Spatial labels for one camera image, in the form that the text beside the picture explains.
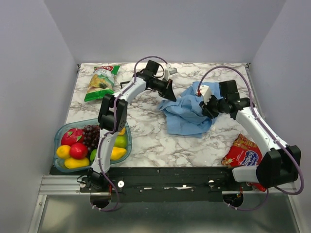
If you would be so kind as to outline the blue short-sleeved shirt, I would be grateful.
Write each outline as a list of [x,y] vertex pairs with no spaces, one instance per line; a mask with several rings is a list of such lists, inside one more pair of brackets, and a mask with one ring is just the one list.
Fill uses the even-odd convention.
[[176,101],[163,100],[159,104],[159,110],[163,111],[167,119],[167,133],[187,135],[201,138],[216,119],[211,119],[202,114],[199,106],[201,97],[196,96],[199,82],[192,85],[180,94]]

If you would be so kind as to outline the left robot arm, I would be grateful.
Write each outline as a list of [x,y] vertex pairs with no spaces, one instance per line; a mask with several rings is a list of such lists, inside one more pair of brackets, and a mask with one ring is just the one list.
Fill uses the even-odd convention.
[[146,90],[157,91],[159,96],[170,101],[176,101],[173,92],[171,75],[177,69],[165,63],[163,78],[156,78],[159,63],[149,60],[142,71],[134,71],[132,79],[119,92],[105,95],[102,99],[98,122],[100,126],[100,139],[95,159],[88,171],[87,178],[91,186],[98,192],[104,191],[109,185],[114,184],[109,180],[107,172],[110,169],[110,157],[114,143],[119,133],[127,122],[128,104]]

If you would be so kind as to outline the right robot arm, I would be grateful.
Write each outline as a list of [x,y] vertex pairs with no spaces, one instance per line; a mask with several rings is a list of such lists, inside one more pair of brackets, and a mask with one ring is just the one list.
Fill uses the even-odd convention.
[[241,124],[258,146],[262,161],[258,165],[239,165],[224,177],[224,186],[235,190],[242,182],[259,183],[265,188],[294,182],[298,179],[301,151],[289,146],[259,116],[249,98],[241,98],[234,80],[219,84],[220,98],[207,85],[199,87],[198,95],[203,115],[216,118],[220,113]]

